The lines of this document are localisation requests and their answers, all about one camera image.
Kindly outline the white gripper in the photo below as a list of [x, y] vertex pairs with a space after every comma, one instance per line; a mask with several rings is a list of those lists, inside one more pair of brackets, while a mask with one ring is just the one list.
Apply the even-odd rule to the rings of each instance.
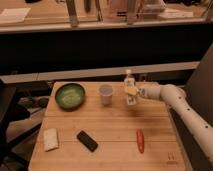
[[[136, 87], [125, 87], [125, 93], [129, 95], [137, 95]], [[142, 84], [139, 87], [139, 95], [146, 99], [158, 99], [160, 97], [160, 85], [154, 83]]]

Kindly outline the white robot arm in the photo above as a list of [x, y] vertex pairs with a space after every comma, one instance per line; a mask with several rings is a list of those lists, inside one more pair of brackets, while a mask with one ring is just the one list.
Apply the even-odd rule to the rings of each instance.
[[186, 101], [185, 92], [172, 84], [160, 85], [145, 83], [139, 88], [126, 86], [127, 95], [140, 96], [145, 99], [161, 100], [180, 116], [189, 132], [213, 165], [213, 127], [205, 121]]

